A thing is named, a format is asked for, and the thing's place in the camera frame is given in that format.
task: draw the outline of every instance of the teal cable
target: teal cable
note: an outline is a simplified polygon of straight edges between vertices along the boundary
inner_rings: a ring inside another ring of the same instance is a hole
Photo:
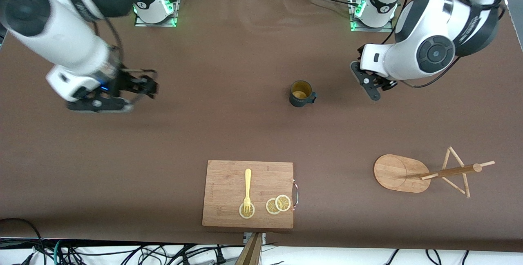
[[[62,241],[61,239],[59,241],[57,241],[56,245],[54,246],[54,252],[53,252],[54,265],[58,265],[58,246],[60,245],[61,241]]]

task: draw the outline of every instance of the round wooden base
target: round wooden base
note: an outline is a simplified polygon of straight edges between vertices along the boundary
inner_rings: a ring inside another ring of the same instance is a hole
[[[428,168],[418,160],[397,155],[383,155],[374,163],[374,177],[389,190],[422,192],[430,185],[430,179],[421,180],[419,175]]]

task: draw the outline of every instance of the circular button pad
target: circular button pad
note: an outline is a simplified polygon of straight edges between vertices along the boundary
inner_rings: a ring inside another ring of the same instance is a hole
[[[430,36],[422,41],[416,54],[420,69],[426,73],[442,70],[454,58],[454,45],[445,36]]]

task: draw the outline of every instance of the mug handle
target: mug handle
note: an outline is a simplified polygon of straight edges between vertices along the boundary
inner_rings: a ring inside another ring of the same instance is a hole
[[[313,104],[315,100],[316,100],[316,93],[312,92],[311,96],[307,99],[307,103]]]

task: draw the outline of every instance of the white floor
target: white floor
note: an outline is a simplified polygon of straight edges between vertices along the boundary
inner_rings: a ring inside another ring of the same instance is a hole
[[[104,253],[121,252],[133,250],[136,246],[128,247],[90,247],[80,248],[78,252],[84,253]],[[165,247],[168,254],[175,254],[181,246]],[[262,265],[273,265],[283,261],[282,265],[384,265],[389,260],[393,249],[355,249],[355,248],[306,248],[306,247],[275,247],[265,246],[262,254]],[[0,250],[0,265],[19,264],[31,254],[31,249]],[[226,259],[237,257],[241,248],[223,249]],[[438,250],[443,265],[461,265],[461,260],[465,252],[452,250]],[[127,265],[138,264],[140,254],[129,261]],[[110,256],[84,256],[87,265],[119,265],[127,257],[127,254],[116,254]],[[207,264],[208,261],[215,260],[213,251],[200,254],[189,261],[192,265]],[[49,265],[53,264],[51,258],[47,258]],[[31,265],[42,265],[42,254],[35,254]],[[147,258],[143,265],[159,265],[159,260]],[[469,253],[466,265],[523,265],[523,253],[507,252],[476,252]],[[432,265],[427,259],[424,250],[402,249],[398,252],[391,265]]]

